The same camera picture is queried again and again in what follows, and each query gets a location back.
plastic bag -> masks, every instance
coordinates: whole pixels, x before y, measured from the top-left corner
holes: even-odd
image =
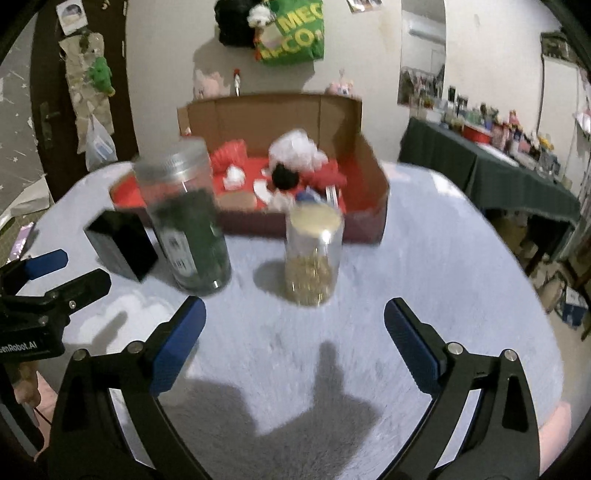
[[[94,115],[88,120],[86,134],[86,169],[94,171],[117,161],[115,143]]]
[[[269,147],[269,169],[283,163],[292,171],[316,171],[328,162],[326,154],[316,148],[303,130],[292,130]]]
[[[257,60],[279,66],[324,58],[322,0],[282,0],[269,6],[277,19],[257,29]]]

bottle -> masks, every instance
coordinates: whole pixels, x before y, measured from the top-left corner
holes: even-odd
[[[286,218],[285,282],[300,305],[318,306],[334,293],[343,244],[343,215],[325,203],[300,203]]]
[[[223,288],[232,268],[216,222],[212,170],[205,141],[184,139],[164,155],[134,164],[154,232],[178,284],[195,295]]]

jar lid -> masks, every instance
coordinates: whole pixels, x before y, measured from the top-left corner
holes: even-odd
[[[343,214],[325,203],[302,203],[290,210],[289,222],[300,235],[329,244],[343,223]]]
[[[139,184],[186,181],[204,163],[209,163],[205,140],[188,138],[174,144],[163,155],[141,157],[134,164],[134,173]]]

paper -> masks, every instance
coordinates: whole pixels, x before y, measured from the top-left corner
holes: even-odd
[[[0,215],[0,230],[11,218],[45,210],[51,205],[51,194],[45,177],[29,185]]]

green shopping bag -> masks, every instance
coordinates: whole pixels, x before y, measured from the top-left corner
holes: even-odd
[[[274,23],[256,35],[256,57],[265,65],[324,58],[322,0],[271,0]]]

